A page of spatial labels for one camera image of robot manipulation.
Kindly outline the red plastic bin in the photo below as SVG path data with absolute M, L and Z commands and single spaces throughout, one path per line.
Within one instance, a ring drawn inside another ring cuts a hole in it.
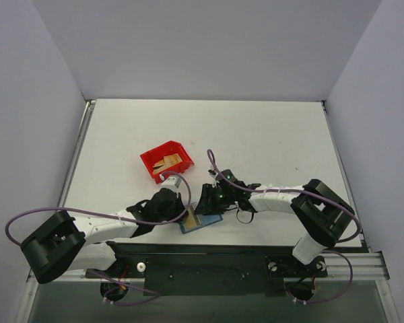
M 156 184 L 161 183 L 166 171 L 184 173 L 195 165 L 181 143 L 168 141 L 140 155 L 140 158 Z

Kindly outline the blue leather card holder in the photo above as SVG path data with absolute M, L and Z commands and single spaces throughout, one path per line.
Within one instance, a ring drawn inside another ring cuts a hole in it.
M 191 206 L 193 206 L 193 207 L 196 209 L 197 204 L 196 204 L 196 203 L 192 203 Z M 213 224 L 215 224 L 215 223 L 219 223 L 219 222 L 223 221 L 223 216 L 222 216 L 221 214 L 217 214 L 217 215 L 198 215 L 198 218 L 199 218 L 200 221 L 201 221 L 201 225 L 199 226 L 199 228 L 196 229 L 196 230 L 193 230 L 193 231 L 185 232 L 182 222 L 183 222 L 184 218 L 187 216 L 187 214 L 186 214 L 186 215 L 182 218 L 182 220 L 178 223 L 179 226 L 180 226 L 180 230 L 181 230 L 181 233 L 182 233 L 182 234 L 188 234 L 188 233 L 190 233 L 190 232 L 197 231 L 197 230 L 202 229 L 202 228 L 204 228 L 204 227 L 207 227 L 207 226 L 209 226 L 209 225 L 213 225 Z

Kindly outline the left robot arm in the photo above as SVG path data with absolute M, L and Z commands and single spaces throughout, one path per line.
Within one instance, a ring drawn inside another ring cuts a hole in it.
M 142 236 L 157 225 L 177 222 L 187 209 L 181 194 L 168 188 L 105 217 L 73 217 L 71 209 L 64 208 L 30 234 L 20 248 L 36 280 L 50 283 L 65 271 L 80 268 L 76 259 L 83 248 L 115 238 Z

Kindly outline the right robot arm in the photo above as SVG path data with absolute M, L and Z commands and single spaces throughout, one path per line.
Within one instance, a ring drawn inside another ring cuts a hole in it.
M 202 186 L 196 214 L 223 214 L 236 207 L 252 215 L 280 212 L 295 215 L 300 220 L 306 233 L 287 259 L 288 269 L 295 275 L 308 271 L 323 250 L 344 241 L 344 231 L 356 220 L 350 205 L 317 179 L 303 186 L 281 188 L 259 183 L 246 185 L 230 170 L 209 173 L 214 183 Z

